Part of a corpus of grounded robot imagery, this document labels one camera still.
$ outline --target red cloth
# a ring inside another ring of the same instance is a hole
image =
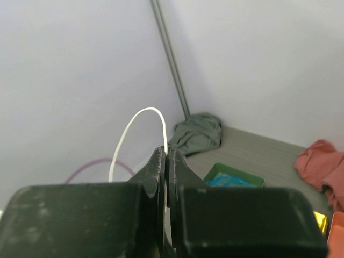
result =
[[[344,211],[344,152],[327,140],[318,140],[301,152],[294,164],[300,177],[323,191],[334,211]]]

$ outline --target blue object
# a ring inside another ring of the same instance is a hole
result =
[[[238,177],[223,173],[219,173],[217,177],[208,181],[206,184],[212,187],[253,187],[253,185]]]

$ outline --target yellow object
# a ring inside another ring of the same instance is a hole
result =
[[[314,216],[316,217],[317,223],[319,225],[320,231],[323,235],[326,234],[327,226],[328,226],[328,219],[326,215],[321,214],[319,212],[313,211]]]

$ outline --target white fabric wall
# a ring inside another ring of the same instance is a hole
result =
[[[344,150],[344,2],[160,1],[191,112]]]
[[[183,120],[149,1],[0,2],[0,209],[20,187],[61,183],[112,157],[140,109]],[[133,124],[119,159],[138,170],[162,145],[155,113]],[[110,164],[75,182],[105,182]],[[115,180],[129,175],[118,168]]]

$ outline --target green plastic bin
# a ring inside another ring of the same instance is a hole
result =
[[[223,173],[229,176],[235,176],[242,180],[245,180],[246,182],[250,183],[251,185],[255,187],[262,187],[265,184],[265,181],[263,178],[259,176],[255,176],[246,172],[243,172],[241,170],[229,167],[227,165],[224,165],[222,163],[215,163],[215,165],[211,168],[209,173],[205,176],[203,179],[204,182],[208,182],[213,180],[219,173]]]

